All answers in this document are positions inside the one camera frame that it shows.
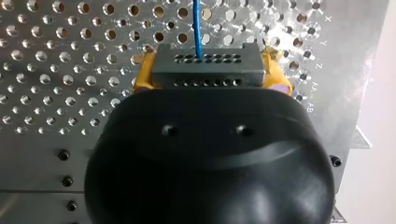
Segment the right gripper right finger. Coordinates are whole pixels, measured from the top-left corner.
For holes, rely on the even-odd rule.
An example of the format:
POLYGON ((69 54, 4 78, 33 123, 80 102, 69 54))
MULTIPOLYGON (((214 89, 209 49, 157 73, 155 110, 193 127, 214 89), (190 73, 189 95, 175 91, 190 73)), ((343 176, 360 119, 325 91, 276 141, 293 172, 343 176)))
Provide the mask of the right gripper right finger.
POLYGON ((279 91, 291 96, 293 87, 279 65, 283 53, 277 49, 265 47, 261 56, 265 71, 262 86, 265 89, 279 91))

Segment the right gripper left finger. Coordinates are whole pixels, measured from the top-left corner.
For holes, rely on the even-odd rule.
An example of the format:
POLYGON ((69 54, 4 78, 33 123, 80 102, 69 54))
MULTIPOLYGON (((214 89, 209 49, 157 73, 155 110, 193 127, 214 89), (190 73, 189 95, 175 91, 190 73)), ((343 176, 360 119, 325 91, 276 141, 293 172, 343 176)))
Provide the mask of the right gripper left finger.
POLYGON ((154 64, 155 56, 156 53, 153 51, 147 52, 144 55, 141 69, 134 82, 133 93, 154 89, 151 78, 151 69, 154 64))

